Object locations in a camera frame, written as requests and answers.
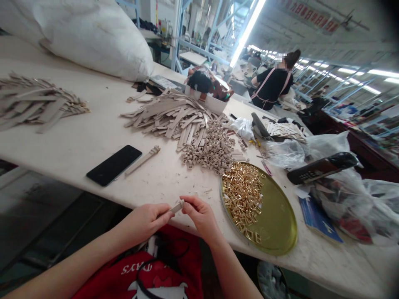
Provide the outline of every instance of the pink pen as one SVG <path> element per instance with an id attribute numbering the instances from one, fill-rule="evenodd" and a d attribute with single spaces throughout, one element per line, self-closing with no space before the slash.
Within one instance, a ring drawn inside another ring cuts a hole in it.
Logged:
<path id="1" fill-rule="evenodd" d="M 266 163 L 264 162 L 264 160 L 262 160 L 262 164 L 266 169 L 266 172 L 269 176 L 273 176 L 273 174 L 271 173 L 270 169 L 267 167 Z"/>

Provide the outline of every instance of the cartoon print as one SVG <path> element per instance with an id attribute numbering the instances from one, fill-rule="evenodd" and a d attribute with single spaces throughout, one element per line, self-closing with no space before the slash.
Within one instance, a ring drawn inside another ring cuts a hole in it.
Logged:
<path id="1" fill-rule="evenodd" d="M 172 287 L 172 279 L 168 277 L 165 280 L 161 280 L 159 276 L 156 276 L 153 280 L 154 288 L 147 289 L 152 294 L 164 298 L 164 299 L 188 299 L 185 293 L 185 287 L 188 287 L 186 283 L 182 282 L 178 287 Z M 136 290 L 136 295 L 132 299 L 149 299 L 138 287 L 137 281 L 133 281 L 128 287 L 128 291 Z"/>

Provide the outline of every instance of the ceiling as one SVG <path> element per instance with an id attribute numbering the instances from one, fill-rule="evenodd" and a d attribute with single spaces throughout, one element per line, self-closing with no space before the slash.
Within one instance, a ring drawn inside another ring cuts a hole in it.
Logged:
<path id="1" fill-rule="evenodd" d="M 305 20 L 306 12 L 290 11 L 299 5 L 323 14 L 326 26 L 337 24 L 334 32 Z M 280 53 L 300 49 L 303 57 L 328 64 L 399 71 L 397 37 L 387 19 L 374 0 L 266 0 L 248 44 Z"/>

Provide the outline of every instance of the cardboard box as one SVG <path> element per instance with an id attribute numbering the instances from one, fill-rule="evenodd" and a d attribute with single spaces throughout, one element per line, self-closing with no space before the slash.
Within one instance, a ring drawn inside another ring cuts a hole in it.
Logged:
<path id="1" fill-rule="evenodd" d="M 227 106 L 228 102 L 223 102 L 221 100 L 218 100 L 214 98 L 213 96 L 210 96 L 208 94 L 201 94 L 200 91 L 196 91 L 194 89 L 191 89 L 188 85 L 186 85 L 186 90 L 184 92 L 186 95 L 190 95 L 196 100 L 198 100 L 198 103 L 209 110 L 211 110 L 213 113 L 216 113 L 217 115 L 221 115 L 224 111 L 224 109 Z"/>

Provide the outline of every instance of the hand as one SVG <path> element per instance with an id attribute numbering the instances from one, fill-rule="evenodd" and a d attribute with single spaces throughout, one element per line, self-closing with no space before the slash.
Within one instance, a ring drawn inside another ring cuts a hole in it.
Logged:
<path id="1" fill-rule="evenodd" d="M 109 233 L 121 250 L 125 251 L 144 242 L 166 225 L 175 216 L 168 212 L 170 209 L 171 206 L 167 203 L 142 205 L 135 208 Z"/>
<path id="2" fill-rule="evenodd" d="M 180 196 L 184 200 L 183 214 L 190 216 L 204 241 L 212 247 L 223 238 L 211 206 L 197 196 Z"/>

